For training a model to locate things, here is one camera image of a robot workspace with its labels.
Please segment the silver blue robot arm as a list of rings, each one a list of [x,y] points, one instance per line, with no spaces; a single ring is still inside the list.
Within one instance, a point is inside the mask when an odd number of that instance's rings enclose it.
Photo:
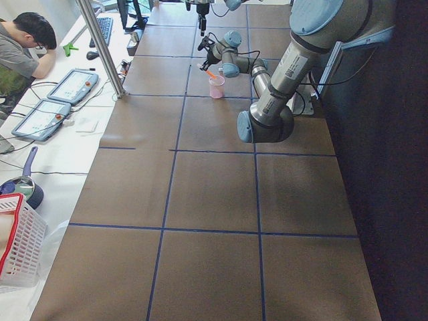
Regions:
[[[239,113],[239,138],[246,143],[281,142],[294,129],[287,103],[318,57],[338,41],[353,47],[388,41],[396,8],[396,1],[295,1],[290,13],[291,42],[273,74],[268,74],[261,58],[239,56],[241,36],[236,31],[221,40],[207,36],[201,40],[198,49],[207,52],[201,69],[220,63],[227,78],[249,74],[259,100]]]
[[[226,6],[227,10],[223,15],[215,14],[216,16],[223,17],[229,11],[235,11],[238,9],[241,4],[245,1],[241,0],[224,0],[224,1],[214,1],[214,0],[184,0],[186,10],[190,11],[192,6],[195,6],[196,13],[198,15],[198,28],[200,31],[201,37],[205,35],[207,28],[207,15],[212,11],[214,13],[213,6],[216,3],[221,3]]]

